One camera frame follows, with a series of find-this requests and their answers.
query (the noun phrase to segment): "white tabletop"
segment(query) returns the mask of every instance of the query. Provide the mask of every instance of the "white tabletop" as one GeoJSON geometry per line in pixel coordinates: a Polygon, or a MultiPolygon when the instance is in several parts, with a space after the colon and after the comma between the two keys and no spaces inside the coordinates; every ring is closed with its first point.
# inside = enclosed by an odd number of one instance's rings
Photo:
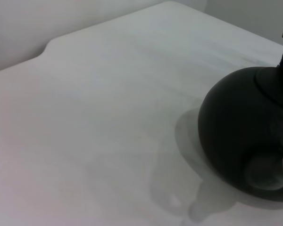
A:
{"type": "Polygon", "coordinates": [[[199,106],[283,46],[174,2],[0,72],[0,226],[283,226],[207,166],[199,106]]]}

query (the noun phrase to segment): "black ceramic pot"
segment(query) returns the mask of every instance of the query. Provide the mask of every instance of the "black ceramic pot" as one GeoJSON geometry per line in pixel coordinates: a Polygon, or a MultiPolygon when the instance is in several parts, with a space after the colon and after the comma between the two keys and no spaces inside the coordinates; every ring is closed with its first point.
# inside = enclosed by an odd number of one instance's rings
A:
{"type": "Polygon", "coordinates": [[[200,108],[201,145],[217,171],[249,194],[283,202],[283,58],[224,77],[200,108]]]}

